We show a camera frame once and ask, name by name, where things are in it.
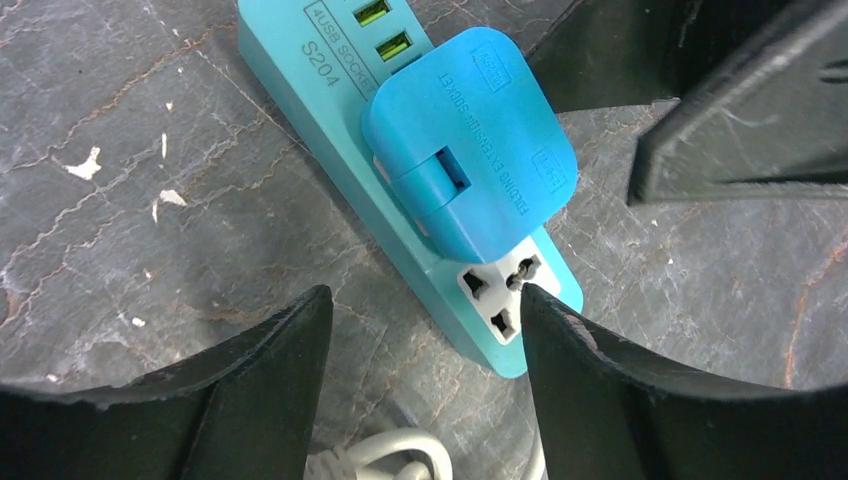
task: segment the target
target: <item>usb port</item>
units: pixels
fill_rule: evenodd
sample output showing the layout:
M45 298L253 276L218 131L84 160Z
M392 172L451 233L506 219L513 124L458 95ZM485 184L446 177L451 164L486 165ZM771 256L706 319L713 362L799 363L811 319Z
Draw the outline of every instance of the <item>usb port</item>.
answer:
M377 53L384 62L388 62L411 45L412 42L409 40L409 37L406 36L406 32L400 32L394 37L378 45Z
M377 0L376 2L369 3L368 5L360 8L353 14L353 16L356 17L356 21L364 27L387 13L389 13L389 6L386 4L386 0Z

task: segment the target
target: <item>stone tabletop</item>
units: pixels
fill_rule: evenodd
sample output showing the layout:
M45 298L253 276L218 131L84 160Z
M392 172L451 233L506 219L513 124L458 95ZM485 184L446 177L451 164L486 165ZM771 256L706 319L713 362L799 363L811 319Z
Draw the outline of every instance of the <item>stone tabletop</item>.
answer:
M553 0L419 0L436 44L491 25L529 48ZM397 425L458 478L514 479L526 379L464 360L239 57L230 0L0 0L0 382L120 385L316 283L335 330L315 440ZM584 313L675 360L789 388L848 379L848 206L627 209L637 134L668 105L560 117L577 192L548 229Z

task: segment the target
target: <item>embossed logo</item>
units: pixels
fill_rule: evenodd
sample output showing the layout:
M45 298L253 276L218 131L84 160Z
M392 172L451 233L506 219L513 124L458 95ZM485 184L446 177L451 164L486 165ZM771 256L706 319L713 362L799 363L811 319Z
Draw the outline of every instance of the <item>embossed logo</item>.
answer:
M544 147L531 158L536 171L548 187L548 192L554 193L565 185L565 171L559 164L559 159L550 147Z
M490 42L472 50L471 59L477 65L493 92L497 92L512 82L512 77L509 76L506 66L498 57L498 52L495 51Z
M823 66L819 78L824 83L848 83L848 58Z

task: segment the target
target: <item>marble surface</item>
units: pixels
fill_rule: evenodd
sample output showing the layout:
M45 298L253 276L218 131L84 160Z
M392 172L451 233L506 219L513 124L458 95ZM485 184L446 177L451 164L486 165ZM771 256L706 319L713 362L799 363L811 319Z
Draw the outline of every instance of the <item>marble surface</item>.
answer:
M529 48L567 2L419 0L435 43L491 25ZM459 357L236 48L230 0L0 0L0 381L120 385L313 284L335 331L318 444L419 425L458 478L514 479L526 379ZM580 180L548 228L589 318L768 385L848 379L848 207L627 209L636 135L664 105L561 116Z

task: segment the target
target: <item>white spot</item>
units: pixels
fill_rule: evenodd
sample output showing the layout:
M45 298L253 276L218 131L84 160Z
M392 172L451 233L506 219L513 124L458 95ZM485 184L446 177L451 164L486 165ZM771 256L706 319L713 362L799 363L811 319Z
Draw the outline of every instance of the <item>white spot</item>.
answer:
M94 178L94 174L100 170L100 165L97 164L97 156L100 155L100 147L91 147L91 152L88 153L88 158L85 162L77 166L65 165L65 170L71 175L76 175L85 180Z
M162 200L163 202L173 203L174 205L179 205L181 207L186 206L183 197L181 197L180 194L174 190L162 190L161 192L159 192L159 200Z

